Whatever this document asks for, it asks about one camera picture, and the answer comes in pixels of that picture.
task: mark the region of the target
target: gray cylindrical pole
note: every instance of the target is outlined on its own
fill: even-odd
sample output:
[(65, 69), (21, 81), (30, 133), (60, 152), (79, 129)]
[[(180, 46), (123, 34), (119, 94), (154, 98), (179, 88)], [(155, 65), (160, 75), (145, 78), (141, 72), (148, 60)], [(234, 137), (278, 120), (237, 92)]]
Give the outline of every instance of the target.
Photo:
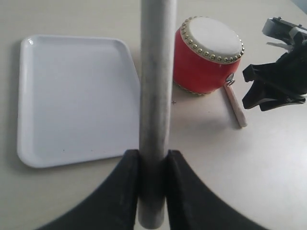
[(164, 219), (164, 162), (168, 151), (177, 0), (142, 0), (139, 222)]

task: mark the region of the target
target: white table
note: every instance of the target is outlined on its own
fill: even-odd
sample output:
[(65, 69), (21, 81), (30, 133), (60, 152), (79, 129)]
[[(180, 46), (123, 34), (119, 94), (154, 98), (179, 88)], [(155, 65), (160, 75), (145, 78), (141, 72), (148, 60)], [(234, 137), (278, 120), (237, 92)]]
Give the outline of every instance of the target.
[[(177, 25), (193, 15), (231, 26), (246, 54), (234, 90), (250, 88), (242, 70), (274, 62), (283, 52), (261, 33), (267, 18), (307, 25), (289, 0), (179, 0)], [(119, 158), (36, 170), (16, 155), (20, 41), (33, 34), (110, 36), (124, 40), (140, 68), (139, 0), (0, 0), (0, 229), (32, 230), (88, 196)], [(272, 230), (307, 229), (307, 105), (245, 111), (237, 128), (222, 91), (193, 97), (174, 88), (170, 147), (225, 202)], [(142, 229), (136, 224), (135, 229)], [(165, 220), (161, 229), (169, 229)]]

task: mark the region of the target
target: wooden stick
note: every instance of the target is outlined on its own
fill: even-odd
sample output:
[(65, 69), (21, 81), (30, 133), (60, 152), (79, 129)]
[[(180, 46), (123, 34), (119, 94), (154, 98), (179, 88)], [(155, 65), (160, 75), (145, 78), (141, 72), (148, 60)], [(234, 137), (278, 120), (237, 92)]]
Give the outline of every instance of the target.
[(229, 85), (224, 84), (224, 89), (226, 91), (226, 94), (227, 94), (227, 97), (229, 99), (229, 102), (235, 112), (235, 115), (236, 115), (236, 119), (239, 123), (239, 125), (241, 126), (241, 128), (244, 128), (246, 127), (248, 124), (246, 122), (246, 118), (244, 116), (244, 113), (243, 111), (241, 110), (241, 107), (236, 99), (236, 96), (234, 94), (234, 91), (232, 89), (232, 87)]

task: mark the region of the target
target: toy drum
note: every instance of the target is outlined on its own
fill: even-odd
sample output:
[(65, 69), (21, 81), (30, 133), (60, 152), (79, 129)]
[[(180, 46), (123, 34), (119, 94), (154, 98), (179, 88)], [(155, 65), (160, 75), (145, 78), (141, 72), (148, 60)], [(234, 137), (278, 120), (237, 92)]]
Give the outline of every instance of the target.
[(190, 17), (176, 31), (173, 80), (194, 94), (208, 94), (234, 82), (243, 43), (227, 25)]

